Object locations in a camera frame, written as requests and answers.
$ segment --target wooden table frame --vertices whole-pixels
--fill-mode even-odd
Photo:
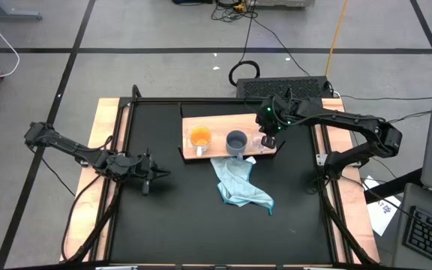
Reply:
[[[322,104],[326,109],[344,111],[341,99],[322,99]],[[126,129],[128,127],[128,116],[130,115],[130,107],[125,106],[120,115],[121,121],[119,128],[115,128],[116,118],[119,110],[119,98],[101,98],[97,105],[96,114],[94,116],[91,136],[89,138],[88,147],[97,147],[104,144],[108,136],[113,135],[113,132],[118,132],[118,139],[115,142],[115,148],[118,151],[123,149]],[[324,131],[318,125],[315,127],[316,139],[318,142],[319,153],[325,153],[324,146]],[[327,135],[332,151],[343,152],[353,147],[350,132],[336,127],[327,127]],[[91,180],[97,175],[92,168],[83,168],[79,178],[77,193],[79,193]],[[343,171],[343,176],[349,179],[359,181],[359,171],[355,167],[347,167]],[[101,195],[104,187],[104,179],[98,179],[80,198],[76,204],[67,237],[64,240],[65,253],[67,257],[76,253],[80,245],[86,240],[88,234],[95,226],[96,217],[101,201]],[[328,194],[331,203],[335,204],[335,198],[332,196],[333,190],[329,184],[327,186]],[[366,253],[376,260],[380,261],[377,251],[376,242],[374,240],[373,230],[369,219],[368,208],[364,191],[360,185],[351,181],[341,180],[338,182],[340,198],[342,202],[343,213],[346,221],[346,226],[358,243],[364,248]],[[109,190],[106,198],[106,207],[109,204],[114,190],[114,182],[109,183]],[[105,249],[107,248],[108,240],[108,222],[100,234],[97,250],[95,251],[96,260],[103,260]],[[344,244],[338,228],[333,224],[334,240],[337,252],[337,260],[345,263]],[[355,263],[358,258],[354,253],[352,258]]]

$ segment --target gray cup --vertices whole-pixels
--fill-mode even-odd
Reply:
[[[248,138],[242,131],[233,130],[226,136],[226,151],[230,155],[238,157],[238,159],[243,158],[247,144]]]

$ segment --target orange liquid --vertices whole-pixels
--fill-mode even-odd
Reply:
[[[196,146],[205,146],[211,141],[211,131],[207,127],[195,127],[191,131],[191,142]]]

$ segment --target gray floor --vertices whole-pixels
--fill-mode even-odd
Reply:
[[[0,22],[15,47],[71,48],[88,0],[14,0],[8,6],[41,11],[40,22]],[[432,31],[432,1],[419,0]],[[258,21],[278,34],[287,47],[331,46],[343,0],[319,0],[301,10],[260,10]],[[243,47],[249,19],[234,23],[210,20],[212,5],[179,7],[170,0],[97,0],[81,47],[175,48]],[[251,31],[249,47],[280,47],[259,25]],[[5,44],[0,39],[0,48]],[[430,48],[409,1],[350,1],[338,48]],[[58,111],[55,127],[86,143],[99,98],[128,96],[136,83],[146,97],[233,97],[236,89],[227,74],[241,55],[232,53],[79,54]],[[310,74],[322,75],[325,54],[295,54]],[[262,77],[303,76],[286,54],[247,54],[257,61]],[[68,54],[22,54],[13,76],[0,82],[0,246],[26,179],[32,153],[23,145],[31,121],[45,121],[68,61]],[[8,71],[15,58],[0,54],[0,68]],[[236,77],[251,77],[242,67]],[[432,55],[334,55],[329,74],[342,95],[357,97],[427,97],[432,95]],[[431,108],[423,101],[355,101],[346,110],[397,119]],[[404,135],[397,157],[384,163],[397,175],[422,165],[428,116],[397,123]],[[419,127],[424,132],[415,132]],[[49,164],[76,189],[80,168],[70,157],[48,149]],[[380,164],[371,161],[363,176],[390,180]],[[57,263],[59,244],[72,196],[41,164],[6,267]],[[392,257],[395,220],[377,237],[382,261]]]

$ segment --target light blue cloth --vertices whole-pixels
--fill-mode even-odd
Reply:
[[[217,184],[224,203],[230,203],[239,207],[247,203],[256,203],[264,206],[273,215],[275,201],[264,191],[253,186],[249,182],[249,175],[253,164],[234,157],[214,157],[211,159],[214,171],[220,179]]]

